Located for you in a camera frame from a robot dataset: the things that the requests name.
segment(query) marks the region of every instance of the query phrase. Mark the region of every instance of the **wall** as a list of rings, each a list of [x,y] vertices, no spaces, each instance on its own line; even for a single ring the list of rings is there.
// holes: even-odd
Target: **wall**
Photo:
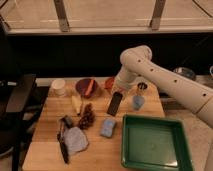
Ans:
[[[121,52],[143,44],[151,47],[153,61],[169,70],[186,66],[208,74],[213,64],[212,33],[9,36],[8,42],[20,70],[39,77],[115,75]]]

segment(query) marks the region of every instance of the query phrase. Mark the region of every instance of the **green plastic tray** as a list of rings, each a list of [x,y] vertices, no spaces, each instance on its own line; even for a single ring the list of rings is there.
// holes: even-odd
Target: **green plastic tray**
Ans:
[[[193,171],[180,121],[125,115],[122,165],[145,171]]]

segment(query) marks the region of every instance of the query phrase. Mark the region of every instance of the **white cup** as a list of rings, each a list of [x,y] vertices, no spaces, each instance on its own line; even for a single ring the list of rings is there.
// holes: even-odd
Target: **white cup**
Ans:
[[[53,80],[51,87],[56,95],[58,96],[66,95],[66,81],[64,79],[58,78]]]

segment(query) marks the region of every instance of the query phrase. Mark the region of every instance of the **blue cloth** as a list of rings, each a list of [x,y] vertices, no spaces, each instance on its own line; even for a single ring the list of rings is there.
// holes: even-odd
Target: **blue cloth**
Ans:
[[[132,107],[134,110],[139,110],[141,106],[143,106],[145,100],[142,96],[140,95],[135,95],[132,98]]]
[[[115,120],[109,119],[109,118],[105,119],[103,124],[102,124],[100,135],[107,137],[107,138],[112,137],[115,125],[116,125]]]

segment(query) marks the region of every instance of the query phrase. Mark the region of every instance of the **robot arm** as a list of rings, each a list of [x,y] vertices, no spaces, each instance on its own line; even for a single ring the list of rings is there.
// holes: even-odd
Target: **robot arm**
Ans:
[[[125,50],[112,91],[125,95],[135,78],[142,75],[213,128],[213,90],[159,67],[150,61],[151,58],[152,52],[147,46]]]

